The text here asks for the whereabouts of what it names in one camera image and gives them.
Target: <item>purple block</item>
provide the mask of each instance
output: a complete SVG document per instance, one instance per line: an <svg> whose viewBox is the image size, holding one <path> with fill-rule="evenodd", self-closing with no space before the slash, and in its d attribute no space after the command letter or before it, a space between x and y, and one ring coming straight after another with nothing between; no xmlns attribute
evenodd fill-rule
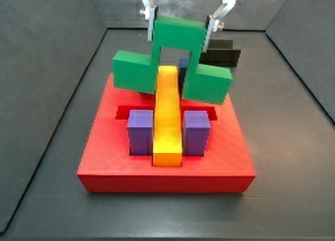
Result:
<svg viewBox="0 0 335 241"><path fill-rule="evenodd" d="M132 110L128 118L131 155L152 155L153 111Z"/></svg>
<svg viewBox="0 0 335 241"><path fill-rule="evenodd" d="M183 120L183 155L204 156L211 131L205 111L185 111Z"/></svg>

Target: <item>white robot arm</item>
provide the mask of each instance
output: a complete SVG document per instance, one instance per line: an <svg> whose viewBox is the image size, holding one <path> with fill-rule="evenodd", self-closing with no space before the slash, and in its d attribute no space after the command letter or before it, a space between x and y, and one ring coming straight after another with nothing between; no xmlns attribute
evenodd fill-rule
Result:
<svg viewBox="0 0 335 241"><path fill-rule="evenodd" d="M145 20L149 21L149 27L148 27L148 40L152 41L152 29L153 29L153 21L155 21L155 16L156 16L156 10L157 6L153 5L152 0L141 0L145 10L140 11L140 14L145 17ZM211 37L211 32L216 32L217 29L223 28L223 23L220 23L220 20L224 18L229 10L235 7L235 0L223 0L223 4L213 13L208 17L208 22L207 22L207 34L205 34L205 40L204 40L204 45L203 45L203 52L207 51L208 43L209 43L209 37Z"/></svg>

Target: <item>green block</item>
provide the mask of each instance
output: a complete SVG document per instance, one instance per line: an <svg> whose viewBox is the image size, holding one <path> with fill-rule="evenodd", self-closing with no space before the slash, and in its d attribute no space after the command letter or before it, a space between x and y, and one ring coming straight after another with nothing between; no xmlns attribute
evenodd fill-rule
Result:
<svg viewBox="0 0 335 241"><path fill-rule="evenodd" d="M157 16L152 55L119 51L112 59L115 87L153 94L161 48L176 48L191 52L183 98L223 104L233 78L228 69L199 65L205 32L204 23Z"/></svg>
<svg viewBox="0 0 335 241"><path fill-rule="evenodd" d="M211 104L223 104L232 81L229 69L199 64L196 73L187 73L183 98Z"/></svg>
<svg viewBox="0 0 335 241"><path fill-rule="evenodd" d="M117 51L112 58L113 86L153 94L157 67L148 55Z"/></svg>
<svg viewBox="0 0 335 241"><path fill-rule="evenodd" d="M169 47L197 51L203 47L205 31L204 23L157 16L155 20L153 48Z"/></svg>

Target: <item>gray floor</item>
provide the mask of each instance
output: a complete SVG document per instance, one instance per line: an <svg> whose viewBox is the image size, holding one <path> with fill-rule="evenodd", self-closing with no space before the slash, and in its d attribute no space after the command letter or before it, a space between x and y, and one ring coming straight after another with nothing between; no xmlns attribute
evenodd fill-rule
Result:
<svg viewBox="0 0 335 241"><path fill-rule="evenodd" d="M87 70L4 239L335 237L335 130L261 32L241 48L232 99L257 177L243 194L88 194L75 175L117 49L149 52L145 31L111 30ZM172 64L184 52L164 51Z"/></svg>

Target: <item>yellow bar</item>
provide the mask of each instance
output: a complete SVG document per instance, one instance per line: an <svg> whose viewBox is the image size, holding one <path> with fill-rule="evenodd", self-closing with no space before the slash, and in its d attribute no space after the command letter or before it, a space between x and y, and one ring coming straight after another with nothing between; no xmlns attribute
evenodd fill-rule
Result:
<svg viewBox="0 0 335 241"><path fill-rule="evenodd" d="M159 68L153 126L153 166L181 166L177 70L173 66Z"/></svg>

